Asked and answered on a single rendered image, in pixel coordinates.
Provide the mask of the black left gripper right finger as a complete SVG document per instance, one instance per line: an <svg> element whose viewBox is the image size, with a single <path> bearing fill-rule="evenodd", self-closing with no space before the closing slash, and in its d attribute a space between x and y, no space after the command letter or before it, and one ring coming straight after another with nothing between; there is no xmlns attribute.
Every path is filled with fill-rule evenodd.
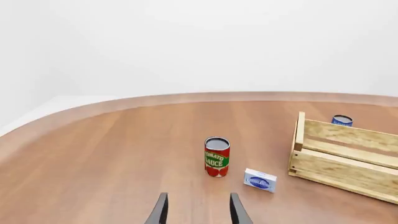
<svg viewBox="0 0 398 224"><path fill-rule="evenodd" d="M232 224L253 224L237 193L230 194L229 211Z"/></svg>

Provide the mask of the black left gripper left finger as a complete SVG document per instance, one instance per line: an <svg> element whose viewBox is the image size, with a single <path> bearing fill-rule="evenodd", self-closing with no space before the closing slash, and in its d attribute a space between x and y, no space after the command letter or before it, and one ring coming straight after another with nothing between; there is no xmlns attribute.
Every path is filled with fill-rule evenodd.
<svg viewBox="0 0 398 224"><path fill-rule="evenodd" d="M168 193L162 192L144 224L166 224L169 210Z"/></svg>

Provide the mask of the wooden slat tray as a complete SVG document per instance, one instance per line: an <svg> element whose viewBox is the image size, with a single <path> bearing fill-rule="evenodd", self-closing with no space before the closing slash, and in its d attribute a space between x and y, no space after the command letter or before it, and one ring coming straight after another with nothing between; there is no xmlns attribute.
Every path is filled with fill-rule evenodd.
<svg viewBox="0 0 398 224"><path fill-rule="evenodd" d="M289 175L398 205L398 136L298 114Z"/></svg>

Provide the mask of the white and blue food box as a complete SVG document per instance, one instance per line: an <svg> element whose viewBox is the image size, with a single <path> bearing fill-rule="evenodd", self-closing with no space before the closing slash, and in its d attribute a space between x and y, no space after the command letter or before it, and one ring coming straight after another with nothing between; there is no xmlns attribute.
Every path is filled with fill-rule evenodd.
<svg viewBox="0 0 398 224"><path fill-rule="evenodd" d="M248 186L274 193L276 183L277 177L274 175L269 175L249 168L246 168L244 171L243 184Z"/></svg>

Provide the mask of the red tomato sauce tin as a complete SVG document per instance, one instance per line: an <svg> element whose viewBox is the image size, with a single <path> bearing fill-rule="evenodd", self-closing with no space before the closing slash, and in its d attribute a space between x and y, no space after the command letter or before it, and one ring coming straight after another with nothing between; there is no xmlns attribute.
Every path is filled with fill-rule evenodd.
<svg viewBox="0 0 398 224"><path fill-rule="evenodd" d="M212 136L205 140L205 171L211 177L224 177L229 169L230 143L227 139Z"/></svg>

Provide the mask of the blue tin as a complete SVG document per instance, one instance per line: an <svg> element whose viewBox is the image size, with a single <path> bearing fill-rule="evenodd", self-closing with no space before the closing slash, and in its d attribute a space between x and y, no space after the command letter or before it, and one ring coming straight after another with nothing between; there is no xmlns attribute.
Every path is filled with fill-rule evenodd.
<svg viewBox="0 0 398 224"><path fill-rule="evenodd" d="M350 117L346 116L346 115L334 115L332 117L332 124L338 124L341 126L353 126L353 119L351 119Z"/></svg>

